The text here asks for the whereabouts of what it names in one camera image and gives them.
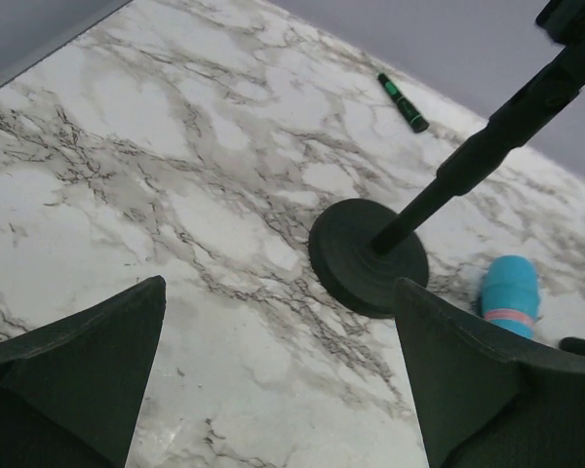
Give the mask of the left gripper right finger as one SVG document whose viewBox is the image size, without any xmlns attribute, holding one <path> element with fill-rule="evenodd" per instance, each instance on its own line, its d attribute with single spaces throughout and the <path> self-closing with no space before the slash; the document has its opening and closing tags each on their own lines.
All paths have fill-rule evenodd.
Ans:
<svg viewBox="0 0 585 468">
<path fill-rule="evenodd" d="M 432 467 L 585 467 L 585 358 L 523 338 L 408 279 L 395 322 Z"/>
</svg>

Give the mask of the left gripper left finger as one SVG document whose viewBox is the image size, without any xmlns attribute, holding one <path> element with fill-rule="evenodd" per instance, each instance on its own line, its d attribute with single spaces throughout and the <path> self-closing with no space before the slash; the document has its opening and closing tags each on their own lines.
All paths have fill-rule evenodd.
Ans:
<svg viewBox="0 0 585 468">
<path fill-rule="evenodd" d="M 0 467 L 123 467 L 166 310 L 148 278 L 0 342 Z"/>
</svg>

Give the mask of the pink music stand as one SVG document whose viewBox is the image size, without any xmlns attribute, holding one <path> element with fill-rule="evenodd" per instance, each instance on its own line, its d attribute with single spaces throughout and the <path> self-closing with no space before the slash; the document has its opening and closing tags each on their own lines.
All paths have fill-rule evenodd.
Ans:
<svg viewBox="0 0 585 468">
<path fill-rule="evenodd" d="M 559 341 L 559 348 L 565 352 L 585 357 L 585 339 L 564 337 Z"/>
</svg>

